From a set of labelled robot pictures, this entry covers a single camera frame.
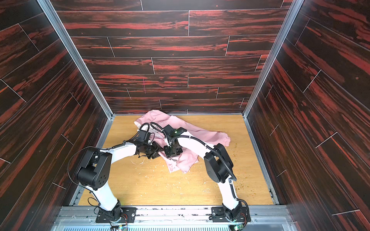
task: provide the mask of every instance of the red wire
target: red wire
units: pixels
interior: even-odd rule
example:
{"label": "red wire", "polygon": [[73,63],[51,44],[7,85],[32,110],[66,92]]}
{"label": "red wire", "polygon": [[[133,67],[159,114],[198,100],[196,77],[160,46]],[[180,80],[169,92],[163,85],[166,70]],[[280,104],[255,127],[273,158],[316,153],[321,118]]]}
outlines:
{"label": "red wire", "polygon": [[245,221],[245,223],[244,223],[244,226],[247,224],[247,218],[245,217],[245,215],[244,215],[244,213],[240,213],[241,215],[243,215],[243,217],[244,217],[244,221]]}
{"label": "red wire", "polygon": [[126,224],[125,224],[125,225],[127,226],[127,219],[128,219],[128,218],[127,218],[127,215],[126,215],[126,214],[124,214],[124,213],[122,213],[122,215],[125,215],[125,216],[126,216],[126,217],[123,217],[123,218],[125,218],[125,220],[126,220]]}

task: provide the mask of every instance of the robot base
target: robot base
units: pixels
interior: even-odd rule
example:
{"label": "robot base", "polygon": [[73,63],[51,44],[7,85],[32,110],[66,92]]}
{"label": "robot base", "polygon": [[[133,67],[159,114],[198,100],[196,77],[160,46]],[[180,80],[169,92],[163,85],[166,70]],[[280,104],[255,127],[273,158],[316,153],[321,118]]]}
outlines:
{"label": "robot base", "polygon": [[[122,209],[122,216],[123,214],[126,214],[127,216],[127,223],[133,223],[135,221],[135,216],[136,216],[136,208],[134,207],[121,207]],[[125,223],[125,218],[121,218],[121,220],[118,223]],[[109,217],[106,216],[103,212],[99,210],[98,216],[96,217],[95,220],[96,223],[108,223],[109,222]]]}
{"label": "robot base", "polygon": [[[229,222],[226,219],[226,216],[224,214],[223,216],[219,215],[223,213],[223,211],[224,211],[223,207],[212,207],[212,215],[215,216],[214,218],[212,218],[212,221],[213,222]],[[247,208],[242,207],[242,209],[240,210],[240,213],[243,213],[247,217]],[[244,221],[245,219],[242,215],[240,215],[240,217],[236,220],[236,222],[244,222]]]}

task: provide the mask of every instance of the back wall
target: back wall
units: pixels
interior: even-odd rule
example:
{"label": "back wall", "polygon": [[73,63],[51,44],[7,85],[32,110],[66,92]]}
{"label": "back wall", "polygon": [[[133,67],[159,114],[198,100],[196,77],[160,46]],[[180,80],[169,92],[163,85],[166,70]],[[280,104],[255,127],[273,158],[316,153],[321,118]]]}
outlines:
{"label": "back wall", "polygon": [[289,0],[52,0],[112,111],[242,112]]}

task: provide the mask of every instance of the dark wood paneling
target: dark wood paneling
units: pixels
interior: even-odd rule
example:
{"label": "dark wood paneling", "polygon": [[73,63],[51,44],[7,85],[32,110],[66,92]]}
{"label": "dark wood paneling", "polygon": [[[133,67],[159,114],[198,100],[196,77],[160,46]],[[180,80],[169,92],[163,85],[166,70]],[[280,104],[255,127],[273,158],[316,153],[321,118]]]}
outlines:
{"label": "dark wood paneling", "polygon": [[92,94],[90,87],[87,85],[84,77],[80,76],[78,83],[72,88],[71,94],[80,105]]}
{"label": "dark wood paneling", "polygon": [[197,113],[242,113],[244,108],[219,108],[219,109],[189,109],[188,114]]}
{"label": "dark wood paneling", "polygon": [[269,157],[271,158],[271,165],[273,166],[275,176],[278,176],[286,170],[285,164],[289,164],[287,158],[292,158],[293,153],[289,149],[289,147],[286,146],[287,143],[284,142],[284,136],[279,126],[274,128],[274,131],[270,134],[269,137],[265,137],[265,139],[268,138],[270,150],[272,151],[269,153]]}
{"label": "dark wood paneling", "polygon": [[87,58],[83,57],[91,73],[153,74],[151,58]]}
{"label": "dark wood paneling", "polygon": [[188,36],[188,11],[58,11],[70,36]]}
{"label": "dark wood paneling", "polygon": [[255,105],[254,110],[253,110],[254,120],[258,124],[258,127],[265,131],[266,135],[263,135],[263,137],[268,139],[267,136],[270,136],[270,134],[274,131],[274,129],[278,125],[278,122],[275,120],[274,115],[271,113],[271,110],[269,109],[269,107],[266,103],[266,100],[264,99],[264,96],[262,95],[262,93],[259,93],[257,95],[255,104],[256,105]]}
{"label": "dark wood paneling", "polygon": [[128,93],[131,99],[215,99],[217,90],[217,88],[130,88]]}
{"label": "dark wood paneling", "polygon": [[253,113],[255,114],[253,124],[258,129],[261,129],[258,142],[264,148],[265,159],[269,161],[268,164],[271,165],[271,169],[273,170],[272,177],[275,178],[286,169],[279,155],[274,155],[273,151],[276,144],[270,140],[271,133],[278,128],[278,123],[274,119],[261,93],[258,94],[256,103],[253,109]]}
{"label": "dark wood paneling", "polygon": [[260,60],[259,60],[259,62],[258,62],[258,65],[257,65],[257,67],[256,67],[256,69],[255,69],[255,71],[262,71],[262,68],[263,68],[263,66],[265,65],[265,63],[266,63],[266,60],[267,60],[267,57],[268,57],[269,55],[261,55],[261,57],[260,57]]}
{"label": "dark wood paneling", "polygon": [[277,34],[287,11],[287,9],[190,11],[189,35]]}
{"label": "dark wood paneling", "polygon": [[188,86],[188,76],[177,75],[143,75],[145,88],[181,88]]}
{"label": "dark wood paneling", "polygon": [[252,94],[254,86],[232,86],[219,88],[217,92],[217,99],[225,98],[249,98]]}
{"label": "dark wood paneling", "polygon": [[309,211],[305,207],[300,193],[294,186],[289,174],[289,171],[285,171],[277,179],[282,188],[281,192],[284,194],[284,198],[286,198],[286,206],[293,220],[298,221],[299,226],[302,227],[302,231],[321,230],[316,222],[311,220]]}
{"label": "dark wood paneling", "polygon": [[270,80],[269,76],[267,76],[265,82],[263,83],[263,85],[261,87],[261,93],[263,94],[263,96],[265,98],[269,94],[271,88],[273,88],[273,86],[272,86],[272,83],[271,83],[271,80]]}
{"label": "dark wood paneling", "polygon": [[188,87],[186,74],[149,74],[149,75],[120,75],[92,74],[97,85],[101,88],[185,88]]}
{"label": "dark wood paneling", "polygon": [[81,56],[114,57],[107,37],[71,37],[71,39]]}
{"label": "dark wood paneling", "polygon": [[310,20],[297,42],[311,61],[370,108],[370,51]]}
{"label": "dark wood paneling", "polygon": [[96,139],[96,142],[98,142],[101,133],[103,132],[104,126],[107,123],[107,116],[105,115],[104,111],[100,109],[98,113],[98,120],[95,123],[96,129],[99,131],[100,134],[98,134],[98,138]]}
{"label": "dark wood paneling", "polygon": [[58,39],[57,33],[54,31],[54,28],[51,26],[44,13],[20,23],[20,26],[39,51]]}
{"label": "dark wood paneling", "polygon": [[342,228],[342,230],[353,230],[353,231],[361,231],[361,230],[370,230],[370,223],[361,211],[354,211],[351,213],[344,213],[338,214],[333,216],[334,219]]}
{"label": "dark wood paneling", "polygon": [[302,92],[320,70],[288,40],[283,43],[276,59]]}
{"label": "dark wood paneling", "polygon": [[228,73],[255,71],[259,56],[153,58],[157,74]]}
{"label": "dark wood paneling", "polygon": [[26,103],[0,80],[0,127]]}
{"label": "dark wood paneling", "polygon": [[60,212],[62,200],[68,193],[68,190],[51,184],[26,231],[50,230]]}
{"label": "dark wood paneling", "polygon": [[293,0],[283,0],[283,4],[281,5],[281,8],[290,8]]}
{"label": "dark wood paneling", "polygon": [[71,123],[63,131],[63,135],[73,144],[76,143],[78,136],[88,122],[97,102],[94,95],[89,94],[88,98],[82,103],[78,111],[73,115]]}
{"label": "dark wood paneling", "polygon": [[1,224],[1,229],[26,230],[71,148],[72,144],[60,135]]}
{"label": "dark wood paneling", "polygon": [[226,55],[268,55],[276,34],[230,36]]}
{"label": "dark wood paneling", "polygon": [[237,99],[165,99],[163,109],[240,108],[243,98]]}
{"label": "dark wood paneling", "polygon": [[248,101],[249,98],[244,98],[242,104],[240,105],[240,108],[244,110],[247,107]]}
{"label": "dark wood paneling", "polygon": [[98,141],[97,140],[98,138],[95,137],[95,139],[93,139],[93,137],[94,133],[96,132],[96,125],[98,121],[101,120],[100,117],[101,115],[99,114],[100,110],[101,110],[100,106],[97,105],[95,108],[88,108],[85,111],[81,111],[81,114],[83,115],[78,116],[78,114],[76,114],[76,116],[73,118],[72,123],[74,123],[74,125],[71,126],[72,130],[69,131],[68,135],[72,134],[77,138],[65,160],[61,162],[59,171],[53,180],[54,183],[66,188],[68,191],[74,192],[73,189],[76,188],[76,186],[71,182],[71,180],[68,177],[67,173],[68,162],[69,162],[68,170],[71,175],[71,178],[75,182],[78,182],[76,179],[75,171],[77,170],[77,166],[80,163],[80,160],[83,157],[85,151],[82,151],[75,156],[73,155],[82,148],[91,146],[92,144]]}
{"label": "dark wood paneling", "polygon": [[370,49],[370,5],[367,1],[305,1],[302,13]]}
{"label": "dark wood paneling", "polygon": [[301,36],[303,30],[306,28],[306,24],[310,20],[307,16],[303,15],[301,12],[297,14],[296,19],[293,22],[286,38],[293,44],[296,44],[299,37]]}
{"label": "dark wood paneling", "polygon": [[37,53],[37,48],[19,24],[0,31],[0,78],[6,76]]}
{"label": "dark wood paneling", "polygon": [[317,148],[318,152],[362,213],[370,219],[370,168],[339,135]]}
{"label": "dark wood paneling", "polygon": [[287,107],[290,108],[296,122],[304,129],[313,147],[316,147],[336,132],[289,78],[278,61],[274,62],[269,75],[274,89]]}
{"label": "dark wood paneling", "polygon": [[131,99],[127,88],[100,88],[100,91],[106,99]]}
{"label": "dark wood paneling", "polygon": [[35,55],[3,80],[29,101],[69,61],[71,56],[60,40]]}
{"label": "dark wood paneling", "polygon": [[98,87],[139,88],[146,75],[92,74]]}
{"label": "dark wood paneling", "polygon": [[9,163],[5,160],[0,160],[0,177],[3,175],[3,173],[8,169]]}
{"label": "dark wood paneling", "polygon": [[36,0],[3,0],[0,5],[0,30],[42,12]]}
{"label": "dark wood paneling", "polygon": [[292,107],[285,105],[275,87],[266,101],[285,136],[287,144],[284,146],[290,147],[295,154],[284,160],[288,161],[285,167],[290,172],[311,219],[323,225],[319,230],[334,230],[331,214],[355,210],[356,205],[311,145],[309,137],[292,116]]}
{"label": "dark wood paneling", "polygon": [[370,111],[323,72],[317,75],[305,95],[370,165]]}
{"label": "dark wood paneling", "polygon": [[260,129],[257,126],[257,124],[254,124],[254,123],[251,125],[251,130],[252,130],[252,133],[255,134],[254,138],[256,140],[257,146],[258,146],[259,151],[261,153],[263,163],[265,164],[265,166],[268,170],[269,177],[271,179],[271,183],[272,183],[272,185],[275,189],[275,192],[277,193],[278,200],[279,200],[280,203],[285,204],[286,200],[282,196],[283,192],[281,192],[281,187],[279,186],[278,179],[273,174],[272,165],[271,165],[271,162],[269,160],[269,153],[270,153],[269,148],[266,145],[266,143],[264,142],[264,141],[268,141],[268,140],[264,139],[264,137],[266,137],[266,132],[263,129]]}
{"label": "dark wood paneling", "polygon": [[140,0],[91,1],[51,0],[55,10],[141,10]]}
{"label": "dark wood paneling", "polygon": [[228,36],[112,37],[116,57],[225,56]]}
{"label": "dark wood paneling", "polygon": [[110,98],[105,97],[109,106],[111,107],[113,113],[120,114],[120,110],[126,109],[139,109],[139,110],[159,110],[161,109],[161,105],[158,99],[133,99],[133,100],[126,100],[126,99],[118,99],[118,98]]}
{"label": "dark wood paneling", "polygon": [[141,0],[144,10],[232,10],[279,8],[282,0]]}
{"label": "dark wood paneling", "polygon": [[78,107],[77,101],[70,94],[64,98],[61,104],[58,105],[58,108],[34,134],[24,149],[20,153],[17,153],[17,158],[12,161],[10,167],[1,176],[0,185],[2,191],[0,192],[0,201],[2,210],[0,211],[0,221],[3,221],[10,212],[23,190],[37,173],[37,169],[41,163],[44,160],[47,161],[47,154],[60,137],[64,128],[72,120],[71,114],[77,111]]}
{"label": "dark wood paneling", "polygon": [[189,87],[254,86],[260,72],[189,74]]}
{"label": "dark wood paneling", "polygon": [[67,65],[41,92],[0,130],[0,157],[12,162],[77,83],[80,72]]}

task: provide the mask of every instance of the metal grate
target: metal grate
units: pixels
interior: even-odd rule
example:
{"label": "metal grate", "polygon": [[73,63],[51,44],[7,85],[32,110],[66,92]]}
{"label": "metal grate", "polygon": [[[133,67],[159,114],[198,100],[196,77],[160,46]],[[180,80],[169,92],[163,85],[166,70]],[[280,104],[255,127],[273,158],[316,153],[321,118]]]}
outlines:
{"label": "metal grate", "polygon": [[[227,225],[213,226],[207,225],[203,227],[196,227],[192,225],[140,225],[129,227],[128,231],[228,231]],[[63,231],[110,231],[109,226],[65,226]]]}
{"label": "metal grate", "polygon": [[110,227],[81,227],[81,226],[68,226],[64,227],[63,231],[110,231]]}
{"label": "metal grate", "polygon": [[128,228],[128,231],[228,231],[227,227],[193,227],[193,228],[176,228],[176,227],[151,227],[151,228]]}

